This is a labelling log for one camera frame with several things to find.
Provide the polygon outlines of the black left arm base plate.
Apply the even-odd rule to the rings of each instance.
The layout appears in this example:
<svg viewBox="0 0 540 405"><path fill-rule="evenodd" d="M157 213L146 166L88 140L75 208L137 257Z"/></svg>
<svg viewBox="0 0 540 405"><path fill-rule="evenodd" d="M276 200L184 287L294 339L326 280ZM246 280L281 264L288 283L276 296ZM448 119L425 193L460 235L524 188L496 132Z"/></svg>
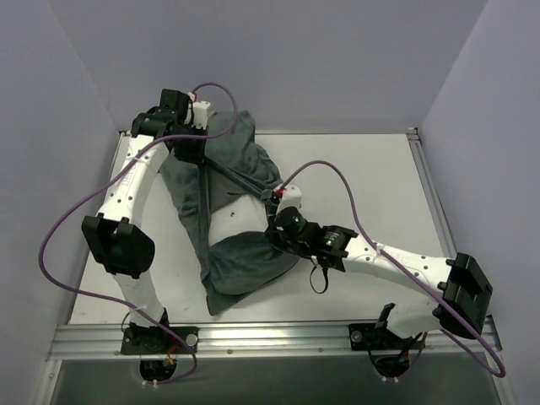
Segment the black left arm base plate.
<svg viewBox="0 0 540 405"><path fill-rule="evenodd" d="M186 343L179 342L159 327L140 327L133 323L124 331L120 353L123 355L189 354L197 352L199 328L195 326L169 329Z"/></svg>

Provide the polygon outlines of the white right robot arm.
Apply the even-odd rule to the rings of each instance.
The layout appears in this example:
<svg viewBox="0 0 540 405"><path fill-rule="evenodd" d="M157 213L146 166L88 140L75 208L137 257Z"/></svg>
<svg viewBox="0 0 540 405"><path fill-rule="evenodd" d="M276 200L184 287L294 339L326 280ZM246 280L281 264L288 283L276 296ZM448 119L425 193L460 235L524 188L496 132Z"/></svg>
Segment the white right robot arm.
<svg viewBox="0 0 540 405"><path fill-rule="evenodd" d="M306 220L295 207L271 219L266 237L276 249L326 271L368 274L425 295L425 301L416 305L386 304L374 329L376 341L384 348L439 329L466 339L482 333L493 287L473 256L434 257L380 243L370 245L353 229Z"/></svg>

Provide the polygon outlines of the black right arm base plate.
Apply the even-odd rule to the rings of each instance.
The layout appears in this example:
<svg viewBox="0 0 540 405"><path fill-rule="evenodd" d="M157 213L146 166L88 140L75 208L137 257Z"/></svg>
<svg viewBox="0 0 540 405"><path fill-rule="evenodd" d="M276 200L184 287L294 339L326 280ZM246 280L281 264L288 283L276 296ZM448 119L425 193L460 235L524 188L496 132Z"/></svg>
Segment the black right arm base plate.
<svg viewBox="0 0 540 405"><path fill-rule="evenodd" d="M401 338L383 327L375 327L374 322L348 324L349 346L353 351L401 351L405 348L417 349L423 333Z"/></svg>

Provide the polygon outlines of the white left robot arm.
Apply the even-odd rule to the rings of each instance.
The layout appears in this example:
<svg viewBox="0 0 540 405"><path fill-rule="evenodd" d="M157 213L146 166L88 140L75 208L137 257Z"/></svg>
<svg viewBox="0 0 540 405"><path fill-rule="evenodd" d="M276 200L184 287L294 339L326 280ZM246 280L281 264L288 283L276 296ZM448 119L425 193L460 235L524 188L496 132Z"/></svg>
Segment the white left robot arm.
<svg viewBox="0 0 540 405"><path fill-rule="evenodd" d="M164 352L170 332L156 322L164 320L149 269L155 244L142 230L143 210L161 165L173 150L162 137L182 134L205 136L212 105L193 93L162 91L159 104L132 122L121 179L107 190L94 216L87 216L82 231L96 262L119 285L123 299L133 305L130 322L141 331L139 342L151 354Z"/></svg>

